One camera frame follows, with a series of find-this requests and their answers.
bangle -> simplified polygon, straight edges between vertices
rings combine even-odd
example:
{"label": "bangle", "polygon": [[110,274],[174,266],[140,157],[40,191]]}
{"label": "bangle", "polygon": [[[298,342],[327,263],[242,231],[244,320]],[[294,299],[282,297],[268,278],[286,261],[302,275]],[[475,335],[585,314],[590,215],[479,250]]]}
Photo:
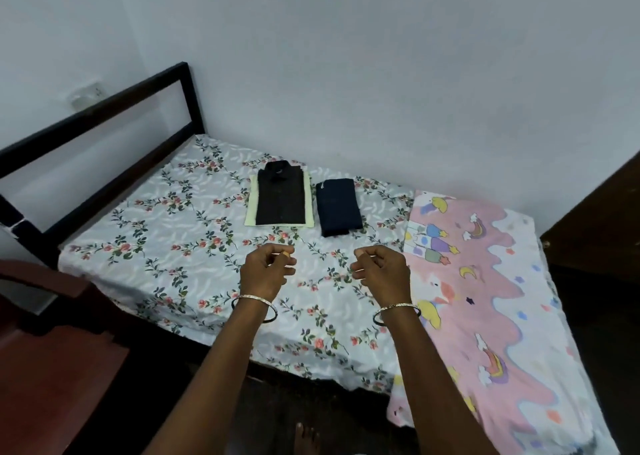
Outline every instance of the bangle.
{"label": "bangle", "polygon": [[266,305],[270,306],[273,309],[273,313],[275,314],[275,316],[273,317],[273,319],[269,319],[266,321],[263,321],[263,324],[268,324],[269,322],[273,322],[278,318],[278,310],[273,306],[273,304],[269,301],[269,300],[265,300],[262,297],[256,297],[255,295],[240,295],[237,296],[236,298],[234,298],[231,301],[231,309],[233,310],[234,308],[236,308],[236,303],[238,302],[238,300],[240,300],[241,298],[250,298],[252,300],[259,300],[262,303],[265,303]]}
{"label": "bangle", "polygon": [[420,315],[422,315],[422,311],[420,310],[420,307],[418,307],[417,305],[413,305],[412,303],[394,303],[393,305],[388,305],[388,306],[384,306],[384,307],[380,308],[380,310],[378,312],[373,314],[373,323],[375,325],[379,325],[380,327],[384,327],[385,326],[384,322],[378,322],[376,320],[376,317],[378,316],[378,314],[381,314],[385,310],[389,310],[390,308],[396,308],[396,306],[410,306],[410,307],[415,309],[415,313],[418,315],[418,317],[420,317]]}

wooden door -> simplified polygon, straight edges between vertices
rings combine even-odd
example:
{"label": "wooden door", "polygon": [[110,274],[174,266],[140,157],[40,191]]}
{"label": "wooden door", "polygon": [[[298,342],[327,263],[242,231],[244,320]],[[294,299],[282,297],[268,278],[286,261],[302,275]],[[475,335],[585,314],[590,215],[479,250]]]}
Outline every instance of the wooden door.
{"label": "wooden door", "polygon": [[640,283],[640,152],[542,235],[549,263]]}

dark blue cloth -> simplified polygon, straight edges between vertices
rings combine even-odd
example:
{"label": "dark blue cloth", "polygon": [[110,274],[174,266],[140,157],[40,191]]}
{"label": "dark blue cloth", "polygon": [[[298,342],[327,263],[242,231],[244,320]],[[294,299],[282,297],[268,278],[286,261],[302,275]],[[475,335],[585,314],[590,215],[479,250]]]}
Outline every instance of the dark blue cloth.
{"label": "dark blue cloth", "polygon": [[316,184],[316,204],[322,236],[348,234],[362,229],[353,179],[329,179]]}

folded black shirt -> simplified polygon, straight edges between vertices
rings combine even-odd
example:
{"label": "folded black shirt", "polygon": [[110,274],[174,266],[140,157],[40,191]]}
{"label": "folded black shirt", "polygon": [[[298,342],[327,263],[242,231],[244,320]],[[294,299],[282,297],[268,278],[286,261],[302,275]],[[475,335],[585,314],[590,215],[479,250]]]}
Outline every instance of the folded black shirt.
{"label": "folded black shirt", "polygon": [[305,180],[300,166],[286,160],[267,162],[258,171],[255,224],[304,224]]}
{"label": "folded black shirt", "polygon": [[322,236],[348,234],[362,229],[353,179],[329,179],[316,184],[316,202]]}

folded shirt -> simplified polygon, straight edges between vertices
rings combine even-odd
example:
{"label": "folded shirt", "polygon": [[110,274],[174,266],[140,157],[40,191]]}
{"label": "folded shirt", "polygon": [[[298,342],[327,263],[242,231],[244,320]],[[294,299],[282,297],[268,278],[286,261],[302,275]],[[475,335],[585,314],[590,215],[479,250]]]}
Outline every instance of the folded shirt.
{"label": "folded shirt", "polygon": [[250,179],[245,226],[314,226],[311,181],[307,171],[281,160],[268,162],[258,176],[250,176]]}
{"label": "folded shirt", "polygon": [[362,229],[362,215],[353,179],[329,179],[316,184],[316,203],[322,236],[348,234]]}

